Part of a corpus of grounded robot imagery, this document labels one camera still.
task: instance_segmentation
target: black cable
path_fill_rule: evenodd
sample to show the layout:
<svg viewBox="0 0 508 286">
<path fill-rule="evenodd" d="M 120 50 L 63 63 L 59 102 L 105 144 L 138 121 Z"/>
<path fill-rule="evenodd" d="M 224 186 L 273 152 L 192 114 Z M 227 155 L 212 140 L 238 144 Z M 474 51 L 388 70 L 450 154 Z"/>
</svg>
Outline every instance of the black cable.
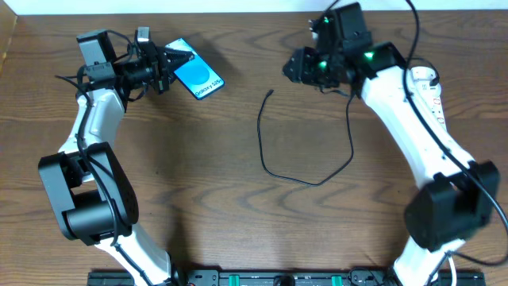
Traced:
<svg viewBox="0 0 508 286">
<path fill-rule="evenodd" d="M 90 115 L 90 111 L 92 109 L 92 101 L 90 99 L 90 96 L 75 82 L 72 80 L 55 75 L 57 79 L 62 79 L 70 84 L 72 84 L 81 94 L 85 97 L 87 100 L 87 108 L 85 109 L 85 114 L 83 115 L 83 118 L 81 119 L 81 122 L 79 123 L 78 133 L 75 135 L 77 140 L 77 146 L 79 150 L 79 155 L 81 156 L 81 159 L 83 160 L 83 163 L 90 171 L 91 175 L 94 177 L 94 179 L 97 181 L 97 185 L 99 186 L 99 189 L 102 192 L 102 195 L 106 198 L 106 201 L 108 205 L 110 206 L 111 216 L 113 218 L 113 241 L 111 242 L 111 246 L 114 246 L 117 244 L 118 241 L 118 216 L 117 212 L 115 211 L 114 201 L 111 199 L 110 193 L 107 191 L 106 186 L 102 182 L 101 177 L 98 175 L 98 173 L 95 171 L 94 166 L 90 163 L 88 160 L 88 155 L 86 154 L 84 148 L 83 148 L 83 140 L 84 140 L 84 133 L 85 133 L 85 125 L 87 123 L 88 116 Z"/>
<path fill-rule="evenodd" d="M 448 157 L 452 162 L 453 164 L 455 164 L 461 171 L 462 173 L 488 198 L 488 200 L 492 203 L 494 209 L 497 211 L 499 217 L 501 218 L 502 220 L 502 224 L 504 225 L 505 227 L 505 231 L 506 231 L 506 234 L 508 235 L 508 219 L 506 219 L 506 214 L 504 212 L 504 210 L 502 209 L 502 207 L 499 205 L 499 203 L 496 201 L 495 198 L 492 197 L 491 194 L 489 194 L 489 192 L 487 191 L 487 189 L 483 186 L 483 184 L 481 182 L 478 181 L 478 179 L 475 178 L 475 176 L 473 176 L 469 170 L 464 167 L 453 155 L 452 153 L 449 151 L 449 149 L 441 142 L 441 140 L 439 140 L 439 138 L 437 137 L 437 135 L 432 131 L 432 129 L 430 128 L 429 124 L 427 124 L 427 122 L 425 121 L 425 119 L 421 116 L 420 114 L 420 111 L 418 110 L 418 108 L 416 107 L 416 105 L 414 104 L 414 101 L 413 101 L 413 94 L 409 91 L 409 88 L 407 86 L 407 71 L 409 69 L 409 66 L 410 66 L 410 61 L 411 59 L 413 58 L 413 54 L 414 54 L 414 51 L 416 50 L 416 46 L 418 44 L 418 38 L 420 37 L 420 19 L 418 17 L 418 12 L 416 11 L 416 8 L 414 8 L 414 5 L 413 3 L 410 1 L 410 0 L 406 0 L 407 4 L 409 4 L 409 6 L 411 7 L 411 10 L 413 12 L 413 15 L 414 15 L 414 20 L 416 22 L 416 33 L 415 33 L 415 36 L 414 36 L 414 40 L 413 40 L 413 44 L 411 45 L 411 50 L 410 50 L 410 54 L 408 56 L 408 60 L 406 62 L 406 68 L 404 69 L 404 72 L 402 74 L 402 85 L 404 86 L 404 92 L 406 93 L 406 98 L 407 98 L 407 101 L 409 102 L 409 104 L 411 105 L 411 108 L 413 109 L 413 112 L 416 114 L 416 116 L 418 117 L 420 123 L 425 127 L 425 130 L 427 130 L 427 132 L 429 133 L 430 137 L 436 142 L 436 144 L 439 146 L 439 148 L 441 149 L 441 151 L 443 151 L 443 153 L 446 155 L 446 157 Z M 490 262 L 490 261 L 481 261 L 479 259 L 476 259 L 474 257 L 470 257 L 466 254 L 462 254 L 460 252 L 457 252 L 457 251 L 452 251 L 451 254 L 454 254 L 454 255 L 457 255 L 458 257 L 462 257 L 463 259 L 466 259 L 468 261 L 471 261 L 471 262 L 474 262 L 478 265 L 483 265 L 483 266 L 500 266 L 500 265 L 504 265 L 507 261 L 508 261 L 508 251 L 506 252 L 506 255 L 503 259 L 499 260 L 499 261 L 495 261 L 495 262 Z"/>
<path fill-rule="evenodd" d="M 316 184 L 313 184 L 313 183 L 309 183 L 309 182 L 306 182 L 304 180 L 299 180 L 299 179 L 295 179 L 295 178 L 290 178 L 290 177 L 287 177 L 287 176 L 281 176 L 281 175 L 276 175 L 274 174 L 273 172 L 269 171 L 267 169 L 267 166 L 266 164 L 264 163 L 264 157 L 263 157 L 263 143 L 262 143 L 262 140 L 261 140 L 261 114 L 263 113 L 263 109 L 264 109 L 264 104 L 266 103 L 268 97 L 270 97 L 270 95 L 273 94 L 273 90 L 270 90 L 267 95 L 264 97 L 264 100 L 263 100 L 263 104 L 261 104 L 261 109 L 260 109 L 260 113 L 258 114 L 257 116 L 257 138 L 258 138 L 258 141 L 260 143 L 260 156 L 261 156 L 261 164 L 263 165 L 263 169 L 264 171 L 266 171 L 270 176 L 274 176 L 275 178 L 279 178 L 279 179 L 284 179 L 284 180 L 290 180 L 290 181 L 293 181 L 293 182 L 296 182 L 296 183 L 301 183 L 301 184 L 306 184 L 308 186 L 311 186 L 311 187 L 319 187 L 321 186 L 322 184 L 328 182 L 330 179 L 332 179 L 336 174 L 338 174 L 340 171 L 342 171 L 344 168 L 346 168 L 349 163 L 351 163 L 351 160 L 353 158 L 353 155 L 355 154 L 355 149 L 353 148 L 353 145 L 352 145 L 352 137 L 351 137 L 351 128 L 349 126 L 349 105 L 351 104 L 351 101 L 354 99 L 354 95 L 351 93 L 351 96 L 348 100 L 348 104 L 346 105 L 346 125 L 348 126 L 348 137 L 349 137 L 349 144 L 351 145 L 351 156 L 349 157 L 349 159 L 342 165 L 340 166 L 335 172 L 333 172 L 330 176 L 326 177 L 324 180 L 322 180 L 321 182 L 319 183 L 316 183 Z"/>
<path fill-rule="evenodd" d="M 444 264 L 444 262 L 451 256 L 452 254 L 450 252 L 446 252 L 443 255 L 443 258 L 437 263 L 436 268 L 430 273 L 429 279 L 427 279 L 427 282 L 425 282 L 425 286 L 430 286 L 432 284 L 432 279 L 434 278 L 434 275 L 439 271 L 441 266 Z"/>
<path fill-rule="evenodd" d="M 127 63 L 128 63 L 128 62 L 129 62 L 129 61 L 133 58 L 133 43 L 130 41 L 129 37 L 127 37 L 126 35 L 124 35 L 124 34 L 122 34 L 122 33 L 119 33 L 119 32 L 117 32 L 117 31 L 113 31 L 113 30 L 110 30 L 110 29 L 107 29 L 107 30 L 106 30 L 106 32 L 108 32 L 108 33 L 112 33 L 112 34 L 114 34 L 114 35 L 117 35 L 117 36 L 119 36 L 120 38 L 122 38 L 122 39 L 126 40 L 126 41 L 127 41 L 127 43 L 129 43 L 129 44 L 128 44 L 128 46 L 127 46 L 127 54 L 122 55 L 122 56 L 120 56 L 120 57 L 118 57 L 118 58 L 116 59 L 116 60 L 119 60 L 119 59 L 121 59 L 121 58 L 123 58 L 123 57 L 125 57 L 125 56 L 129 55 L 129 58 L 127 58 L 127 60 L 124 60 L 124 61 L 122 61 L 122 62 L 120 63 L 120 64 L 127 64 Z"/>
<path fill-rule="evenodd" d="M 342 95 L 346 98 L 349 98 L 349 95 L 347 93 L 345 93 L 344 91 L 341 91 L 339 89 L 336 89 L 336 90 L 331 90 L 331 91 L 325 91 L 324 90 L 324 87 L 323 86 L 320 86 L 319 87 L 319 91 L 323 94 L 323 95 L 329 95 L 331 93 L 336 93 L 336 94 L 339 94 L 339 95 Z"/>
<path fill-rule="evenodd" d="M 136 262 L 134 262 L 130 257 L 129 255 L 127 255 L 127 253 L 121 248 L 120 245 L 116 244 L 114 246 L 115 250 L 117 250 L 117 252 L 125 259 L 125 261 L 127 261 L 127 263 L 129 263 L 129 265 L 134 268 L 134 270 L 136 270 L 141 278 L 143 278 L 143 281 L 148 285 L 148 286 L 153 286 L 152 282 L 150 282 L 150 279 L 148 278 L 148 276 L 146 275 L 146 272 L 141 269 L 141 267 L 139 265 L 136 264 Z"/>
<path fill-rule="evenodd" d="M 366 269 L 366 268 L 363 268 L 363 267 L 355 267 L 355 268 L 353 268 L 353 269 L 349 270 L 349 273 L 348 273 L 348 278 L 349 278 L 349 282 L 351 282 L 351 285 L 353 285 L 353 286 L 359 286 L 358 284 L 356 284 L 355 282 L 353 282 L 353 281 L 352 281 L 352 274 L 353 274 L 355 271 L 359 271 L 359 270 L 364 270 L 364 271 L 369 272 L 369 273 L 372 275 L 372 277 L 374 277 L 374 281 L 377 283 L 377 286 L 382 286 L 382 285 L 384 285 L 384 284 L 381 284 L 381 283 L 378 281 L 378 279 L 375 277 L 374 273 L 373 273 L 371 270 Z"/>
</svg>

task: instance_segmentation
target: smartphone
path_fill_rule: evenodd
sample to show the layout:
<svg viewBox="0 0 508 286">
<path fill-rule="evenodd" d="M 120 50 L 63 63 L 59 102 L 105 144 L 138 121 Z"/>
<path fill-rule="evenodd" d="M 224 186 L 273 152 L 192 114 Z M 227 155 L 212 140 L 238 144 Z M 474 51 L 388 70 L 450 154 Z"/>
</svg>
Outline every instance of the smartphone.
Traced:
<svg viewBox="0 0 508 286">
<path fill-rule="evenodd" d="M 194 59 L 177 69 L 175 75 L 197 100 L 204 99 L 224 86 L 224 80 L 184 39 L 178 39 L 166 47 L 194 53 Z"/>
</svg>

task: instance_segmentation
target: wood grain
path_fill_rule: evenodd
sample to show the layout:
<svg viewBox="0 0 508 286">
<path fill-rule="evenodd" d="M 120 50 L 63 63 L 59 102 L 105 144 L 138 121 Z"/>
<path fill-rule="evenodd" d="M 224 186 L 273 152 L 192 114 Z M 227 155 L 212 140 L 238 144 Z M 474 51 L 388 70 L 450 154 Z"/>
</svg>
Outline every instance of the wood grain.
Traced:
<svg viewBox="0 0 508 286">
<path fill-rule="evenodd" d="M 140 203 L 140 221 L 186 266 L 224 269 L 345 269 L 388 266 L 407 239 L 402 220 L 416 189 L 398 147 L 360 101 L 351 107 L 354 161 L 322 187 L 276 180 L 260 165 L 256 116 L 268 166 L 314 180 L 348 157 L 345 99 L 289 82 L 281 68 L 312 44 L 317 14 L 184 14 L 20 17 L 0 79 L 0 284 L 83 285 L 91 269 L 119 269 L 109 256 L 60 233 L 37 162 L 58 150 L 77 106 L 53 75 L 83 60 L 75 36 L 108 28 L 133 36 L 148 25 L 156 43 L 184 37 L 225 78 L 196 101 L 179 84 L 129 105 L 115 153 Z M 407 53 L 414 20 L 406 12 L 366 13 L 377 41 Z M 508 176 L 508 13 L 422 12 L 418 54 L 435 63 L 448 130 L 478 161 Z M 118 46 L 123 45 L 115 40 Z M 508 183 L 499 201 L 508 208 Z M 495 259 L 506 249 L 500 221 L 464 252 Z M 462 269 L 476 265 L 457 259 Z M 482 269 L 504 285 L 508 269 Z"/>
</svg>

